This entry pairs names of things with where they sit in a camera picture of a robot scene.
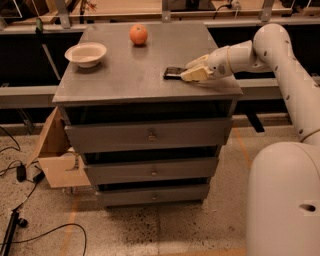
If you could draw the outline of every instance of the gray tabletop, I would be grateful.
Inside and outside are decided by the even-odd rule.
[[[184,67],[217,48],[205,25],[146,24],[149,36],[143,47],[134,46],[130,41],[131,26],[89,26],[80,42],[101,43],[107,47],[107,54],[93,68],[70,63],[53,102],[96,105],[241,96],[233,76],[201,84],[163,79],[167,67]]]

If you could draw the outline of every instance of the bowl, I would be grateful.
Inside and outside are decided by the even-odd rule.
[[[65,57],[82,68],[91,68],[98,65],[107,48],[99,43],[81,43],[69,48]]]

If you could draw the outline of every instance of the electrical cord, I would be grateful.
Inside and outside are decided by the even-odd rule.
[[[67,224],[61,225],[61,226],[59,226],[59,227],[56,227],[56,228],[54,228],[54,229],[51,229],[51,230],[49,230],[48,232],[45,232],[45,233],[43,233],[43,234],[41,234],[41,235],[39,235],[39,236],[30,238],[30,239],[26,239],[26,240],[22,240],[22,241],[14,241],[14,242],[12,242],[12,243],[13,243],[13,244],[27,243],[27,242],[36,240],[36,239],[38,239],[38,238],[44,237],[44,236],[46,236],[46,235],[48,235],[48,234],[50,234],[50,233],[52,233],[52,232],[54,232],[54,231],[56,231],[56,230],[58,230],[58,229],[61,229],[61,228],[67,227],[67,226],[77,226],[77,227],[79,227],[79,228],[83,231],[83,235],[84,235],[83,256],[84,256],[85,253],[86,253],[86,249],[87,249],[87,233],[86,233],[85,229],[84,229],[81,225],[79,225],[79,224],[77,224],[77,223],[67,223]]]
[[[7,132],[2,126],[0,126],[0,129],[6,134],[6,135],[8,135],[15,143],[16,143],[16,145],[17,145],[17,147],[18,148],[15,148],[15,147],[6,147],[6,148],[3,148],[3,149],[1,149],[0,150],[0,153],[1,152],[3,152],[3,151],[5,151],[5,150],[7,150],[7,149],[14,149],[14,150],[16,150],[16,151],[21,151],[21,148],[20,148],[20,145],[19,145],[19,143],[15,140],[15,138],[13,138],[13,136],[9,133],[9,132]]]
[[[29,193],[29,195],[27,195],[26,199],[24,199],[21,204],[19,204],[16,208],[12,209],[11,211],[13,211],[13,212],[18,211],[19,208],[22,207],[22,206],[25,204],[25,202],[27,202],[27,200],[30,198],[30,196],[31,196],[31,195],[33,194],[33,192],[35,191],[38,183],[39,183],[39,182],[34,183],[35,185],[34,185],[33,189],[31,190],[31,192]]]
[[[12,167],[11,167],[11,165],[12,165],[13,163],[15,163],[15,162],[20,162],[20,164],[23,165],[23,163],[22,163],[20,160],[14,160],[14,161],[12,161],[12,162],[8,165],[8,167],[7,167],[6,169],[0,171],[0,177],[4,176],[9,170],[17,168],[18,166],[12,166]]]
[[[214,15],[213,15],[213,19],[216,18],[217,14],[218,14],[218,11],[219,11],[221,8],[224,8],[224,7],[228,8],[228,9],[231,9],[231,8],[232,8],[232,5],[231,5],[231,4],[224,4],[224,5],[219,6],[218,9],[216,10],[216,12],[215,12]]]

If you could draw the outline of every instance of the drawer handle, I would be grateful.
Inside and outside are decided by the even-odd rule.
[[[149,137],[148,137],[149,141],[156,141],[157,140],[157,135],[153,132],[149,133]]]

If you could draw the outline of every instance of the speckled floor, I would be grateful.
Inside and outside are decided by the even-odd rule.
[[[81,225],[87,234],[86,255],[140,256],[245,247],[247,179],[251,161],[269,144],[296,141],[293,127],[285,118],[266,118],[266,131],[256,133],[245,119],[235,122],[222,148],[209,196],[200,203],[148,207],[112,208],[100,206],[93,190],[76,195],[51,189],[44,179],[20,210],[27,228],[17,227],[14,240],[38,236],[66,223]],[[23,125],[5,125],[21,146],[0,153],[0,169],[14,160],[23,163],[30,155],[41,130],[26,135]],[[0,131],[0,150],[14,142]],[[37,169],[27,170],[31,179]],[[0,242],[3,241],[11,209],[25,200],[34,184],[16,180],[15,170],[0,177]],[[82,255],[84,235],[68,226],[40,239],[13,244],[10,255]]]

